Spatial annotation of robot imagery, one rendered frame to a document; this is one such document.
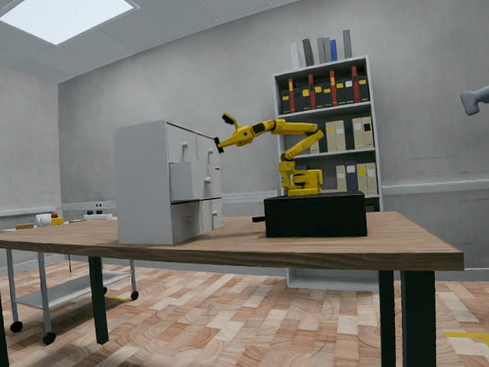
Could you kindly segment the white chest of drawers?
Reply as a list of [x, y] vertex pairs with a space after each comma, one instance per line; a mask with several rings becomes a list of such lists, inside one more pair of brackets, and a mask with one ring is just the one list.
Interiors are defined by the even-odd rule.
[[167, 124], [195, 133], [199, 163], [197, 134], [210, 135], [167, 119], [112, 129], [119, 244], [173, 245], [224, 226], [222, 208], [222, 225], [173, 241], [171, 203], [199, 202], [202, 224], [201, 200], [222, 201], [222, 187], [219, 163], [221, 196], [171, 200], [169, 164], [183, 161], [168, 160]]

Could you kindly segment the white drawer with handle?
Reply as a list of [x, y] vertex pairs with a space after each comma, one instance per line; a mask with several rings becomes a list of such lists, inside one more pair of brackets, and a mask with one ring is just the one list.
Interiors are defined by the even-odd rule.
[[199, 202], [171, 203], [171, 209], [174, 242], [202, 231]]

